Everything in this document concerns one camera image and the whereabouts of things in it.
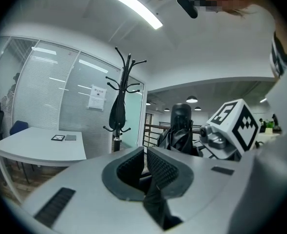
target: glass door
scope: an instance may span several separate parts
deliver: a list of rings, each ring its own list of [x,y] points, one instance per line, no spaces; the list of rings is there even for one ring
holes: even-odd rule
[[[139,137],[139,126],[142,106],[142,95],[144,84],[138,80],[129,77],[128,85],[133,83],[139,83],[139,85],[131,86],[129,89],[132,91],[140,90],[133,94],[126,93],[125,95],[125,111],[126,111],[126,123],[123,130],[131,128],[120,137],[122,140],[121,149],[137,147]]]

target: blue chair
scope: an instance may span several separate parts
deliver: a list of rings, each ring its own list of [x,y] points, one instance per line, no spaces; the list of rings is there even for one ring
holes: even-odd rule
[[[24,121],[20,121],[20,120],[17,120],[14,124],[13,124],[13,126],[12,126],[12,128],[10,129],[10,135],[14,135],[14,134],[16,134],[16,133],[18,133],[18,132],[21,132],[21,131],[23,131],[23,130],[25,130],[25,129],[28,129],[28,123],[27,122],[24,122]],[[22,165],[22,169],[23,169],[23,173],[24,173],[24,176],[25,176],[25,178],[26,178],[26,181],[27,181],[27,183],[29,184],[30,182],[28,181],[28,178],[27,178],[27,175],[26,175],[26,172],[25,172],[25,168],[24,168],[24,165],[23,165],[23,163],[21,162],[21,165]]]

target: railing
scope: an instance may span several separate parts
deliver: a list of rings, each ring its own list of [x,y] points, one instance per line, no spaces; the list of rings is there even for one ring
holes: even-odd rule
[[[193,125],[192,127],[192,133],[194,134],[199,134],[201,126],[198,126],[198,125]],[[156,132],[155,130],[152,131],[152,128],[156,128],[156,129],[161,129],[162,131],[159,131],[159,132]],[[167,129],[170,128],[170,123],[167,123],[167,122],[160,122],[160,125],[157,126],[157,125],[151,125],[151,124],[144,124],[144,131],[143,131],[143,141],[142,141],[142,145],[145,146],[145,147],[148,147],[149,144],[151,144],[152,146],[156,146],[156,143],[153,143],[151,142],[151,139],[153,140],[158,140],[159,138],[159,135],[161,133],[163,133],[164,131],[166,131]]]
[[[160,126],[165,126],[165,127],[170,127],[171,126],[171,124],[170,123],[168,123],[168,122],[162,122],[162,121],[160,121],[159,122],[159,125]],[[200,131],[200,125],[193,125],[192,126],[192,130],[193,131]]]

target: window blinds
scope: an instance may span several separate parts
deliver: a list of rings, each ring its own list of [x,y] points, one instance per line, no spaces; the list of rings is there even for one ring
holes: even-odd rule
[[[3,137],[9,136],[12,127],[12,107],[16,85],[22,67],[37,41],[11,38],[0,58],[0,107]]]
[[[66,79],[78,51],[40,41],[21,74],[14,100],[13,122],[58,129]]]
[[[109,116],[117,93],[107,85],[106,76],[119,80],[120,70],[80,54],[64,91],[59,129],[82,132],[87,158],[107,154],[109,141],[112,141],[103,126],[109,127]],[[103,111],[88,108],[92,85],[107,89]]]

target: black slot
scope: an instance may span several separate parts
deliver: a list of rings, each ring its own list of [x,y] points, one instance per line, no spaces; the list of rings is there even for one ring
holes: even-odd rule
[[[223,168],[223,167],[219,167],[219,166],[213,167],[212,170],[215,171],[215,172],[226,174],[226,175],[232,175],[234,173],[234,170]]]
[[[35,215],[35,219],[51,228],[65,206],[73,197],[75,191],[69,188],[61,188]]]

